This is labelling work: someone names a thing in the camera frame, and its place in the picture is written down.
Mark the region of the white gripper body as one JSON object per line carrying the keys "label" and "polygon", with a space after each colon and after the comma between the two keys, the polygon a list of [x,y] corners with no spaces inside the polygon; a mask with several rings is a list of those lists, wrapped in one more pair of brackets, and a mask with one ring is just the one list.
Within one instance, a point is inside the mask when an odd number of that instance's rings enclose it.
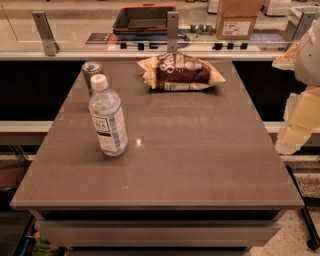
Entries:
{"label": "white gripper body", "polygon": [[320,87],[308,86],[287,99],[284,120],[293,127],[314,131],[320,127]]}

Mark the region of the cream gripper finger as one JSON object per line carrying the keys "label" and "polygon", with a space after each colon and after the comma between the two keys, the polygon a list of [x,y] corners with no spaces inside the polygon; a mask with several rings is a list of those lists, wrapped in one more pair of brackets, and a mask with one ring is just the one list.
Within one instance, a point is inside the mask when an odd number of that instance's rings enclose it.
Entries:
{"label": "cream gripper finger", "polygon": [[276,151],[281,155],[292,155],[310,139],[311,132],[299,127],[293,127],[284,122],[277,135]]}

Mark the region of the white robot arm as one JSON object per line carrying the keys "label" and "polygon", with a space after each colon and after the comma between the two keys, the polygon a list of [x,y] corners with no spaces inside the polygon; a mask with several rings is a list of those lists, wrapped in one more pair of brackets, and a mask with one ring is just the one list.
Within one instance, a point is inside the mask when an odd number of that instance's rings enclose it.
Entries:
{"label": "white robot arm", "polygon": [[272,66],[292,70],[295,78],[306,85],[302,93],[289,95],[275,144],[279,154],[291,155],[320,128],[320,19],[313,21],[302,38]]}

